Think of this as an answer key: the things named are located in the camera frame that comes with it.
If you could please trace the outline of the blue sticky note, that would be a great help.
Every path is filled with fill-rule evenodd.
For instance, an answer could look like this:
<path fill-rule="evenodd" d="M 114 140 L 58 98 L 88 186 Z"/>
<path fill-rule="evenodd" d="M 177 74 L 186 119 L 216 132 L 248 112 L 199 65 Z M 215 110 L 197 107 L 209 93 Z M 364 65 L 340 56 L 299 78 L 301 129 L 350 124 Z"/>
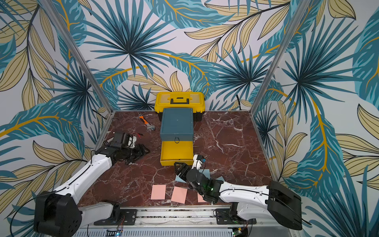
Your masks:
<path fill-rule="evenodd" d="M 210 170 L 209 169 L 201 170 L 201 173 L 204 174 L 204 176 L 206 178 L 210 178 Z"/>
<path fill-rule="evenodd" d="M 183 179 L 181 179 L 179 176 L 176 175 L 176 178 L 175 178 L 175 181 L 176 182 L 180 182 L 180 183 L 186 183 L 186 181 L 184 181 Z"/>
<path fill-rule="evenodd" d="M 223 182 L 225 182 L 225 180 L 224 180 L 224 178 L 223 178 L 222 176 L 216 178 L 216 180 L 219 180 L 219 181 L 223 181 Z"/>

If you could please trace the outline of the teal yellow drawer cabinet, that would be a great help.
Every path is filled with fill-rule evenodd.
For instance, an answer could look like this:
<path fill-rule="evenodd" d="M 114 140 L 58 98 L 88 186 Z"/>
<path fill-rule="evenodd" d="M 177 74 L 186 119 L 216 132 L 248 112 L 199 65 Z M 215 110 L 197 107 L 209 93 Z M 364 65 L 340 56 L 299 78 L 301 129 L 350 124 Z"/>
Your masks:
<path fill-rule="evenodd" d="M 162 166 L 176 162 L 193 164 L 193 110 L 191 108 L 165 108 L 160 128 Z"/>

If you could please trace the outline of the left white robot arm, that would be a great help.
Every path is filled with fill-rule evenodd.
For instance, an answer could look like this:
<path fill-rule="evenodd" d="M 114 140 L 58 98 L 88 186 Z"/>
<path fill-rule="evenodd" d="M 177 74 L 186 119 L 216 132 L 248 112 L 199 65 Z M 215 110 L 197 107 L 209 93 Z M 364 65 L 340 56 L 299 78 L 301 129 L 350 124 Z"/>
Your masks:
<path fill-rule="evenodd" d="M 73 177 L 36 198 L 34 231 L 52 237 L 72 237 L 80 227 L 90 224 L 121 224 L 123 215 L 114 201 L 78 207 L 93 183 L 119 161 L 127 164 L 150 153 L 136 136 L 116 132 L 94 152 L 92 158 Z"/>

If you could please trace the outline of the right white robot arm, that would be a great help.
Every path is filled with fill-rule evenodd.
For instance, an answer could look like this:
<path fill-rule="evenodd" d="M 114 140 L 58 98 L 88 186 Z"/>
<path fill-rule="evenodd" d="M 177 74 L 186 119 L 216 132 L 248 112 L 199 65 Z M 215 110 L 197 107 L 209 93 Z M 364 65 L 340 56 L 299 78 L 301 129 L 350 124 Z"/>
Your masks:
<path fill-rule="evenodd" d="M 229 216 L 238 221 L 274 219 L 291 230 L 303 229 L 302 199 L 276 181 L 264 186 L 244 186 L 207 178 L 199 169 L 174 163 L 176 175 L 211 204 L 231 203 Z"/>

